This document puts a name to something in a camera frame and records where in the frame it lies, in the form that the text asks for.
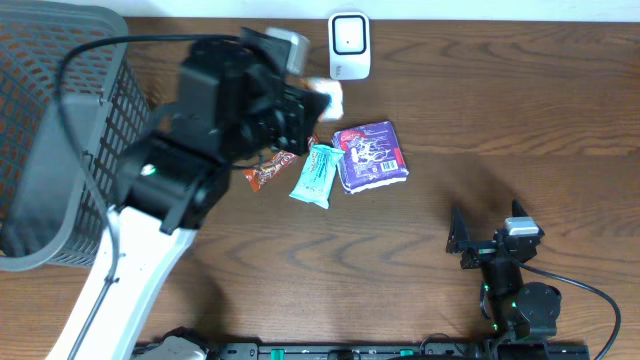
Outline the orange brown candy bar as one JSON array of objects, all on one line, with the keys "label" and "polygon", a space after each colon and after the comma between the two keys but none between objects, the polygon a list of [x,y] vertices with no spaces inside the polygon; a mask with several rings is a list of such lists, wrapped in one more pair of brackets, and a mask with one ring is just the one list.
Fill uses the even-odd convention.
[{"label": "orange brown candy bar", "polygon": [[293,164],[299,158],[291,152],[280,150],[275,153],[268,161],[264,161],[242,171],[251,189],[258,192],[270,180],[277,177],[289,165]]}]

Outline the purple Carefree pad pack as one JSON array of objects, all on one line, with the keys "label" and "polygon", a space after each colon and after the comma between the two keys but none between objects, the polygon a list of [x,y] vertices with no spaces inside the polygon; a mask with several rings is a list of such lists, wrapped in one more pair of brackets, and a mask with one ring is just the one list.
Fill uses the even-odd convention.
[{"label": "purple Carefree pad pack", "polygon": [[409,169],[390,121],[337,131],[332,145],[344,151],[338,172],[346,194],[405,182]]}]

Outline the teal wet wipes pack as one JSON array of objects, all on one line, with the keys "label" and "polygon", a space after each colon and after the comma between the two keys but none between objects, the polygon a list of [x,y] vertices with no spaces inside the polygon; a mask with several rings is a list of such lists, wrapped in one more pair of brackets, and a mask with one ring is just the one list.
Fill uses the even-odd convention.
[{"label": "teal wet wipes pack", "polygon": [[313,145],[301,175],[289,196],[328,209],[337,165],[344,154],[343,150],[327,145]]}]

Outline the orange white tissue pack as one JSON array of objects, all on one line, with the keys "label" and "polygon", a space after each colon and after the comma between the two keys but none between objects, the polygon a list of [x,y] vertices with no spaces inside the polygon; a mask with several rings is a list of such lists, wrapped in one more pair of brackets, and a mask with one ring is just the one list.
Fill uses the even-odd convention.
[{"label": "orange white tissue pack", "polygon": [[338,121],[343,117],[343,90],[339,81],[328,78],[307,77],[302,79],[302,85],[305,89],[329,97],[328,105],[318,118],[320,122]]}]

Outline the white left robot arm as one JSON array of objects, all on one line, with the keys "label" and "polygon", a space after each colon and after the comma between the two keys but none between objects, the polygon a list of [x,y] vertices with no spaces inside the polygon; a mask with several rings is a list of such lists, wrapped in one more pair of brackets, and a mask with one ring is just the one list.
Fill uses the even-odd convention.
[{"label": "white left robot arm", "polygon": [[101,205],[97,258],[53,359],[126,359],[167,276],[226,193],[239,162],[266,148],[305,154],[326,95],[290,85],[307,38],[272,29],[193,35],[177,99],[120,155]]}]

